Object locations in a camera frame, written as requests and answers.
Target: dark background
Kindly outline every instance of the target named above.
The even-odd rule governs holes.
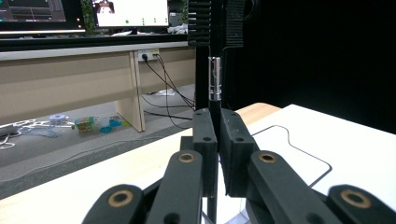
[[[295,104],[396,133],[395,15],[392,1],[261,0],[244,47],[227,54],[223,107]],[[206,107],[207,49],[196,88]]]

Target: power outlet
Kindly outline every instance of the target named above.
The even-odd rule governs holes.
[[[137,52],[137,57],[139,62],[144,62],[143,55],[146,54],[148,56],[148,61],[157,60],[157,57],[154,54],[160,54],[159,49],[141,49]]]

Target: blue object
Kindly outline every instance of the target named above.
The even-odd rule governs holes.
[[[111,133],[111,131],[113,130],[112,127],[103,127],[99,130],[100,133]]]
[[[119,127],[121,126],[121,121],[120,120],[116,120],[116,119],[111,119],[110,120],[110,127]]]

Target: monitor screen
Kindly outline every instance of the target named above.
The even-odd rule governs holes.
[[[96,27],[168,26],[168,0],[92,0]]]
[[[79,0],[0,0],[0,35],[84,33]]]

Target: table surface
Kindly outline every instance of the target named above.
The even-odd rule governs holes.
[[[144,43],[144,44],[128,44],[115,46],[95,46],[95,47],[74,47],[68,49],[25,49],[16,51],[0,51],[0,62],[12,60],[26,60],[26,59],[42,59],[52,57],[74,56],[74,55],[89,55],[98,53],[111,53],[132,51],[141,49],[166,49],[176,47],[187,47],[187,41],[165,42],[165,43]]]
[[[396,134],[298,105],[248,130],[260,149],[280,154],[312,189],[327,195],[334,186],[355,186],[396,212]]]
[[[257,103],[237,112],[249,126],[278,110]],[[179,151],[180,136],[188,135],[192,129],[5,198],[0,201],[0,223],[81,223],[105,190],[118,184],[144,189],[160,179],[169,158]]]
[[[42,49],[79,49],[145,45],[167,42],[187,42],[187,35],[124,35],[53,38],[0,39],[0,52],[31,51]]]

